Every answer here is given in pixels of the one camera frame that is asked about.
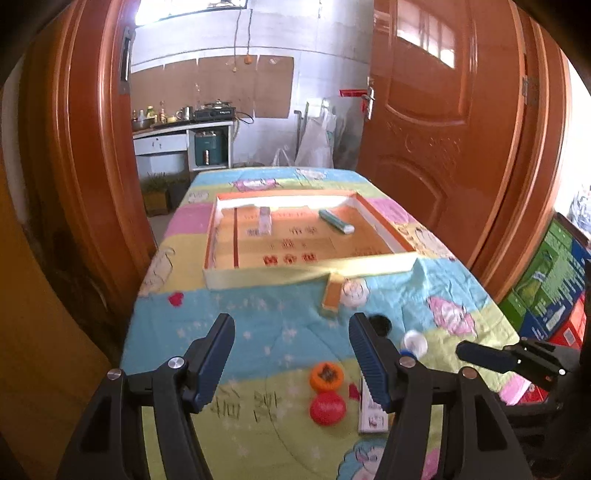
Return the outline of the orange cardboard box tray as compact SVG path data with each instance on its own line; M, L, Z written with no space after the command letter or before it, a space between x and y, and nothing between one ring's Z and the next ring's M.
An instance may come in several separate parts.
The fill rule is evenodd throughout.
M260 236L259 208L270 207L273 231ZM355 233L318 217L329 210ZM208 289L276 286L328 277L407 272L417 249L368 199L346 190L270 190L220 194L207 231Z

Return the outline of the white pink small box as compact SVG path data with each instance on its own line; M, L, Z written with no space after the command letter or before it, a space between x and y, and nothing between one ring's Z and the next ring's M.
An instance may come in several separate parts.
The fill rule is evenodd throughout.
M389 415L373 400L365 378L362 378L358 431L361 434L387 433L390 429Z

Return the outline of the black gas stove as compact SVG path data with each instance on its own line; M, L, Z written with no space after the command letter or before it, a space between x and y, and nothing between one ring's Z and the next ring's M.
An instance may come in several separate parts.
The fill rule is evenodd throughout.
M217 100L215 102L206 103L195 109L191 116L191 121L194 123L214 122L214 121L231 121L235 118L235 106L229 102L222 102Z

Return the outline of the colourful cartoon tablecloth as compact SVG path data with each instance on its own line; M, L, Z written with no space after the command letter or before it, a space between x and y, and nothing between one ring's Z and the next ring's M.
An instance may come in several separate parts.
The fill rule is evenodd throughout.
M419 257L406 273L346 281L339 311L325 313L325 280L208 290L202 275L206 230L219 194L260 190L342 189L368 199ZM136 299L121 366L150 371L182 354L220 313L235 318L235 344L214 400L194 417L217 479L371 479L386 439L358 431L361 375L349 344L356 312L384 315L400 343L421 332L423 363L455 372L462 340L500 348L518 336L471 272L426 227L363 176L349 170L243 168L205 172L172 216ZM308 382L319 362L338 364L346 416L331 426L311 420L319 393Z

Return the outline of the blue bottle cap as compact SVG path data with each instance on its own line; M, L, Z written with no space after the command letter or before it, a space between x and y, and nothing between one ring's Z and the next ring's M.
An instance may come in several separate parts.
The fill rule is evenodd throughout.
M401 350L400 351L400 354L401 354L401 356L410 357L410 358L412 358L414 360L418 360L417 357L416 357L416 355L412 351L409 351L409 350Z

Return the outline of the white bottle cap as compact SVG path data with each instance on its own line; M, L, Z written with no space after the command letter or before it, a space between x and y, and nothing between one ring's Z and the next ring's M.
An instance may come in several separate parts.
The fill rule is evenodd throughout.
M401 341L401 350L412 351L418 360L428 353L428 348L426 337L416 330L408 330Z

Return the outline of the teal air fryer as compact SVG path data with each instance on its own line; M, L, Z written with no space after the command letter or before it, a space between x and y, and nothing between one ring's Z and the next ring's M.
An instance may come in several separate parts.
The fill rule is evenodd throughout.
M193 140L194 163L197 167L228 162L228 141L221 130L197 131Z

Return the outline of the brown wooden door frame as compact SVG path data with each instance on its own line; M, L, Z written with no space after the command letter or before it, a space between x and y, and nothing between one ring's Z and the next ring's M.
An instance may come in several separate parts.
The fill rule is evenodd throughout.
M155 243L131 129L135 1L74 1L24 56L20 155L118 322L132 313Z

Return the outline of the orange bottle cap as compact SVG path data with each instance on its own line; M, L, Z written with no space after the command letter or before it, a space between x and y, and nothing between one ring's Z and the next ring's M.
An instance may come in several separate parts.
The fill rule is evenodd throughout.
M344 372L338 364L325 361L311 368L308 382L315 392L325 393L339 390L344 379Z

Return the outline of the green printed carton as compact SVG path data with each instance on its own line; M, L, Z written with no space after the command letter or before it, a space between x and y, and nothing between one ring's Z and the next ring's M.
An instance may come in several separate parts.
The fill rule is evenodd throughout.
M499 304L520 336L551 338L585 291L589 261L590 238L555 214L525 272Z

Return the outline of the white kitchen counter cabinet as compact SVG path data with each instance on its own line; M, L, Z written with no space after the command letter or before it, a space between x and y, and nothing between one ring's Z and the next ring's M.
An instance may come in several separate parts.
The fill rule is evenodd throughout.
M193 140L197 131L221 130L228 141L228 162L197 167L194 163ZM186 174L190 178L202 171L232 167L235 122L171 123L133 134L133 147L139 179L150 174Z

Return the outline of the black bottle cap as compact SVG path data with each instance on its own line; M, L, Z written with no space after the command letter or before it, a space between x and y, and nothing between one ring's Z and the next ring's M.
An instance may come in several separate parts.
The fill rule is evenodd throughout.
M370 315L369 321L378 336L387 337L390 334L392 322L388 317L379 314Z

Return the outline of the crate of green plants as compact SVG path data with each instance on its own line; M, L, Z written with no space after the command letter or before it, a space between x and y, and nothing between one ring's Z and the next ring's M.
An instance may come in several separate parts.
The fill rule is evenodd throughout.
M189 185L185 174L150 174L142 179L140 189L146 215L166 215L176 210Z

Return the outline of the red bottle cap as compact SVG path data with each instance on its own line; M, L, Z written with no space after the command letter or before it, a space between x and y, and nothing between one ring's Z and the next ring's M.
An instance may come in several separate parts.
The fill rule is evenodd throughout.
M311 402L310 416L321 426L338 424L346 416L346 402L334 391L319 393Z

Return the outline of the torn orange box flap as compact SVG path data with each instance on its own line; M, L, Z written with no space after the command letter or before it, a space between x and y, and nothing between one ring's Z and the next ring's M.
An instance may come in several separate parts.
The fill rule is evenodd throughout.
M339 311L339 302L341 302L342 285L345 278L341 274L331 273L325 287L325 293L322 297L322 310L335 314Z

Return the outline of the teal lighter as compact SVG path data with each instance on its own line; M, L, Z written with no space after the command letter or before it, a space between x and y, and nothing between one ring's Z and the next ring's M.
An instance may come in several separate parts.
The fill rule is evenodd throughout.
M335 216L335 214L329 210L325 210L325 209L319 210L318 217L320 217L322 220L327 222L333 228L337 229L342 234L352 235L353 233L355 233L355 226L354 225L346 223L338 216Z

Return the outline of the white plastic sack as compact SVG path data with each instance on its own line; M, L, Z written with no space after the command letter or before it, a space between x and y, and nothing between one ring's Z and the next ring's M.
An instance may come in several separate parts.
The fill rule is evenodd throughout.
M338 117L327 109L322 109L318 117L308 119L304 137L295 157L295 166L332 169L337 119Z

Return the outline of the brown wooden door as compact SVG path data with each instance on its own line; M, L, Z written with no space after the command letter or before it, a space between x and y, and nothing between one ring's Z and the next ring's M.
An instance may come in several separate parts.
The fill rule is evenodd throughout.
M358 170L465 265L505 196L525 40L510 1L377 1Z

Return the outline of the clear plastic rectangular block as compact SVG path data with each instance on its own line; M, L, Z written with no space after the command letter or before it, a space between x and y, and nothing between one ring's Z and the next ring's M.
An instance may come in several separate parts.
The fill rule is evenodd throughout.
M271 217L270 207L259 208L259 224L257 231L260 236L270 235L273 231L273 217Z

